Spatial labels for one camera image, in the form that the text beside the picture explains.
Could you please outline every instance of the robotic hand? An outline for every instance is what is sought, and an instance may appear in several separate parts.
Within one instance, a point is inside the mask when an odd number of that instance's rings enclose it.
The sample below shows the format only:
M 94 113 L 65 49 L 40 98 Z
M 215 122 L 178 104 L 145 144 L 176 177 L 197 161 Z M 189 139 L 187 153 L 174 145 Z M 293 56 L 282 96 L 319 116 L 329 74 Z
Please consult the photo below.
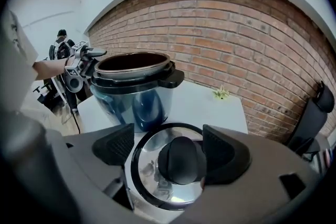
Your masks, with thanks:
M 87 43 L 81 41 L 72 47 L 75 59 L 70 66 L 65 66 L 65 84 L 71 92 L 80 91 L 83 82 L 92 76 L 98 62 L 95 57 L 106 54 L 106 50 L 88 47 Z

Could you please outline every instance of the black cap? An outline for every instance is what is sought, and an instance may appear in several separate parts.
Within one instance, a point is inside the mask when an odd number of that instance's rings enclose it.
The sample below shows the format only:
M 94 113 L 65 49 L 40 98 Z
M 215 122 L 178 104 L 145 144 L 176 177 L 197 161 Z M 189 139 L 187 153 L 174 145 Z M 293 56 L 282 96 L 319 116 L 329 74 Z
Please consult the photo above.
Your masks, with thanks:
M 67 35 L 67 32 L 65 31 L 65 29 L 61 29 L 60 31 L 58 31 L 58 34 L 57 36 L 66 36 Z

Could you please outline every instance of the lid knob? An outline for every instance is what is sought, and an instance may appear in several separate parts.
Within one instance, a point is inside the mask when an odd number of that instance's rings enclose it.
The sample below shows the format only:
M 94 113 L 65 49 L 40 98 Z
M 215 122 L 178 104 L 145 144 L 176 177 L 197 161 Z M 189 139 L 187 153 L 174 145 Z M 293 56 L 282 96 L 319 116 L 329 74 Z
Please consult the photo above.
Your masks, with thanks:
M 166 144 L 157 164 L 164 178 L 179 185 L 200 181 L 206 173 L 206 159 L 200 145 L 185 136 Z

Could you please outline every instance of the person in black clothing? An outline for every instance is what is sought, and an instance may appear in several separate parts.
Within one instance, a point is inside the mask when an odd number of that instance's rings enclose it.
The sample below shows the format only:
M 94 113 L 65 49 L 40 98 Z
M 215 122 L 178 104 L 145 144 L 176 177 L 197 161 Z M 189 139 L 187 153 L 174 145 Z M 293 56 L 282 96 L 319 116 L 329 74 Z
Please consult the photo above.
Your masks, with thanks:
M 75 43 L 71 39 L 67 39 L 67 32 L 64 29 L 58 31 L 56 43 L 58 44 L 56 52 L 57 59 L 64 59 L 72 54 L 71 47 L 74 46 Z M 78 112 L 76 96 L 80 101 L 84 101 L 87 98 L 84 87 L 79 92 L 73 93 L 64 85 L 62 78 L 59 78 L 59 81 L 63 85 L 70 108 L 73 112 Z

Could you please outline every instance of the forearm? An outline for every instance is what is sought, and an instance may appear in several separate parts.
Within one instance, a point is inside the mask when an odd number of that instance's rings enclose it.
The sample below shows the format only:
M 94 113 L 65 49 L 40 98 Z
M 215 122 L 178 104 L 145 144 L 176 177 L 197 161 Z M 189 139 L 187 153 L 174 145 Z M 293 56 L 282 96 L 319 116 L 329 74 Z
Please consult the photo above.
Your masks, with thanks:
M 49 79 L 64 73 L 64 66 L 67 59 L 39 61 L 33 64 L 37 72 L 36 80 Z M 69 58 L 67 65 L 71 64 L 72 57 Z

